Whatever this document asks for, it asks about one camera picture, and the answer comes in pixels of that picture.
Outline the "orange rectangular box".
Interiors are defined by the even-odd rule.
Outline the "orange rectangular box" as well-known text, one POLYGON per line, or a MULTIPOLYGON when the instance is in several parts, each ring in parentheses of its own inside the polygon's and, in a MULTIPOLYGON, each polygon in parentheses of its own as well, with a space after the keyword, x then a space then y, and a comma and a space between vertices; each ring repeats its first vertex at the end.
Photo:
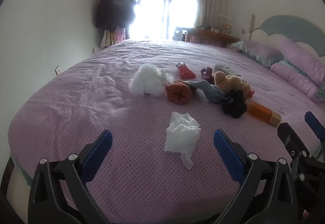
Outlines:
POLYGON ((259 103, 253 102, 251 100, 246 100, 245 104, 247 106, 247 113, 250 116, 257 118, 269 125, 272 125, 273 127, 277 127, 282 121, 280 114, 272 111, 265 106, 262 106, 259 103))

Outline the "black cloth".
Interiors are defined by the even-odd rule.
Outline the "black cloth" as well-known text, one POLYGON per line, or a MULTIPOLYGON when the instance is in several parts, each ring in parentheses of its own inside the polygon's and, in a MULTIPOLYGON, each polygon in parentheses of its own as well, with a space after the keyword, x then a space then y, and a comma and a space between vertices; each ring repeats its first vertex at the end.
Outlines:
POLYGON ((230 90, 225 94, 225 98, 221 101, 221 108, 225 114, 232 118, 240 118, 247 112, 247 105, 243 92, 241 90, 230 90))

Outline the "brown teddy plush toy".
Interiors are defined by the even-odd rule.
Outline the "brown teddy plush toy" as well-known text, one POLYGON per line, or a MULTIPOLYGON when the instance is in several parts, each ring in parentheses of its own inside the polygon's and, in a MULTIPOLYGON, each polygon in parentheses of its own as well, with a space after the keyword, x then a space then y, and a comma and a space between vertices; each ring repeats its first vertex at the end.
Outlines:
POLYGON ((250 84, 237 75, 226 75, 223 72, 215 72, 214 83, 225 94, 230 90, 242 91, 244 99, 251 99, 255 93, 251 89, 250 84))

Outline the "grey blue sock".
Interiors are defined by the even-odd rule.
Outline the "grey blue sock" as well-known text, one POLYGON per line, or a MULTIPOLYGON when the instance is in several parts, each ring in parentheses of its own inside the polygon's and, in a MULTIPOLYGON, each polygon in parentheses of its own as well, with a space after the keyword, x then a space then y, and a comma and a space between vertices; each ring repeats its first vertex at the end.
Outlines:
POLYGON ((203 91, 206 98, 212 103, 221 103, 222 100, 226 99, 225 94, 217 87, 208 83, 206 80, 195 81, 185 81, 186 85, 193 89, 200 89, 203 91))

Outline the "white tissue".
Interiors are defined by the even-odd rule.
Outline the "white tissue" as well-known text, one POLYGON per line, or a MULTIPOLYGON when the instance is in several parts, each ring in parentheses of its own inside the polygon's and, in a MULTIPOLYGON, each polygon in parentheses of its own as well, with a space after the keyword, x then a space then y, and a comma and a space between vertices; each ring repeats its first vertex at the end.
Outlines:
POLYGON ((192 154, 200 138, 200 125, 188 113, 172 112, 166 129, 164 151, 179 153, 184 166, 190 170, 194 163, 192 154))

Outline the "dark maroon hair scrunchie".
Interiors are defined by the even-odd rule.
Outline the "dark maroon hair scrunchie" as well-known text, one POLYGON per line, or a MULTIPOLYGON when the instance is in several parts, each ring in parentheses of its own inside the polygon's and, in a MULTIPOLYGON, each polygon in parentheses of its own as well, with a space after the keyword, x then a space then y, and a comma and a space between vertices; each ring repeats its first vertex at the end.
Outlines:
POLYGON ((210 67, 206 67, 200 71, 201 76, 210 84, 214 85, 213 70, 210 67))

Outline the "rust orange knit cloth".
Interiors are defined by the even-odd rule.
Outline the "rust orange knit cloth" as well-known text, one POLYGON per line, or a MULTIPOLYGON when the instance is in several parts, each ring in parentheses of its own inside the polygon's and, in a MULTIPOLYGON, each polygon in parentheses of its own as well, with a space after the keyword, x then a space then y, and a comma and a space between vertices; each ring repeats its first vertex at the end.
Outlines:
POLYGON ((165 87, 167 99, 175 104, 185 104, 189 102, 196 89, 182 81, 174 81, 165 87))

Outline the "red snack wrapper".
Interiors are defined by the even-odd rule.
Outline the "red snack wrapper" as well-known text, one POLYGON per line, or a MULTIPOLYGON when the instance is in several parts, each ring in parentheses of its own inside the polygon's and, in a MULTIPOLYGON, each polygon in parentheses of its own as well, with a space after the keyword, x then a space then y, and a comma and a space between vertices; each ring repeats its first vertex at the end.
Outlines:
POLYGON ((184 62, 176 63, 176 67, 179 70, 181 79, 195 79, 196 75, 192 72, 184 62))

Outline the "white fluffy plush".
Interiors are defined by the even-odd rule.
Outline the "white fluffy plush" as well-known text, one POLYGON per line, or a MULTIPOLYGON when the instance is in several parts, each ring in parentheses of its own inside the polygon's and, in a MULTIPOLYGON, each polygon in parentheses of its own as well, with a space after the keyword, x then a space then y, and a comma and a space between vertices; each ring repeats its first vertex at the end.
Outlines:
POLYGON ((134 74, 129 83, 129 89, 135 95, 161 96, 165 92, 166 85, 174 81, 175 78, 171 73, 146 63, 141 65, 134 74))

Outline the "purple pillow teal ruffle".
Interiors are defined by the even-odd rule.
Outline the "purple pillow teal ruffle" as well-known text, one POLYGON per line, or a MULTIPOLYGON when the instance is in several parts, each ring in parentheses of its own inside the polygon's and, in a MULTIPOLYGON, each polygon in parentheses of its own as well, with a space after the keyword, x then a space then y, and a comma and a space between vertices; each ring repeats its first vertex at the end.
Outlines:
POLYGON ((283 54, 278 49, 253 40, 233 43, 231 48, 255 59, 266 68, 270 68, 273 64, 284 59, 283 54))

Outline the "blue cloud headboard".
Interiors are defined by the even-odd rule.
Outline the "blue cloud headboard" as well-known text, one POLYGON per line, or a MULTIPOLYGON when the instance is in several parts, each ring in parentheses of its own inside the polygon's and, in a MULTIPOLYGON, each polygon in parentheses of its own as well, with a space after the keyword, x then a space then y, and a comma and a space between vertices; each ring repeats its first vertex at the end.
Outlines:
POLYGON ((292 15, 276 15, 266 19, 260 27, 251 29, 249 40, 256 30, 264 31, 268 36, 279 34, 293 42, 310 45, 319 57, 324 57, 324 32, 315 24, 292 15))

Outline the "blue white tissue box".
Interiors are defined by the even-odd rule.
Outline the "blue white tissue box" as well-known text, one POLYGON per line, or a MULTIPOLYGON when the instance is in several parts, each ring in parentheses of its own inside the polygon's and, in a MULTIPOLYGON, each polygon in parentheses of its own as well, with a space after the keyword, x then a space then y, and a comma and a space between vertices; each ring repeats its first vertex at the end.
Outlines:
POLYGON ((225 75, 237 75, 237 73, 229 68, 228 66, 216 64, 214 67, 214 72, 223 72, 225 75))

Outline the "purple dotted bed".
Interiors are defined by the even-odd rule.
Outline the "purple dotted bed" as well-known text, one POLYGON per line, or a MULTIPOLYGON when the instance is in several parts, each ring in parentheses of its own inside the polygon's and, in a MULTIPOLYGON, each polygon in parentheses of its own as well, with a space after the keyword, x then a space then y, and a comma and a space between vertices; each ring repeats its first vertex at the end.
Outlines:
POLYGON ((304 115, 310 111, 323 122, 324 104, 249 57, 186 42, 127 40, 69 68, 33 94, 9 126, 12 155, 33 176, 41 158, 64 160, 109 130, 113 146, 87 187, 111 222, 180 223, 220 213, 238 184, 213 145, 217 129, 261 159, 290 156, 275 127, 247 114, 234 119, 202 91, 183 105, 166 95, 131 93, 129 83, 141 65, 153 64, 178 78, 179 62, 196 74, 207 66, 229 66, 251 84, 255 102, 279 113, 310 152, 317 148, 304 115), (201 128, 190 170, 179 153, 164 151, 172 112, 188 113, 201 128))

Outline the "wooden desk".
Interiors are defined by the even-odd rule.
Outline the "wooden desk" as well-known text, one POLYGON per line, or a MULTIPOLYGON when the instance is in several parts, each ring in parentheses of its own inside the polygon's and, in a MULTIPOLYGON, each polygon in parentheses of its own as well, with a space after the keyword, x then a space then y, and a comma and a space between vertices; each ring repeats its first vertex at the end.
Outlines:
POLYGON ((238 42, 239 39, 227 34, 221 34, 196 28, 189 28, 187 29, 185 41, 189 43, 192 42, 227 48, 228 45, 238 42))

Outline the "dark coats on rack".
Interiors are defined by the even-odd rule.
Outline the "dark coats on rack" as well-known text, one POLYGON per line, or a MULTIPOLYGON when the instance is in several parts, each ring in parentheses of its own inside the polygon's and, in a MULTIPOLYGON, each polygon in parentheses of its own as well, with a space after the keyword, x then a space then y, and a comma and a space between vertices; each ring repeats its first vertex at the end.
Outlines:
POLYGON ((117 27, 127 28, 135 20, 135 0, 100 0, 96 14, 95 27, 114 32, 117 27))

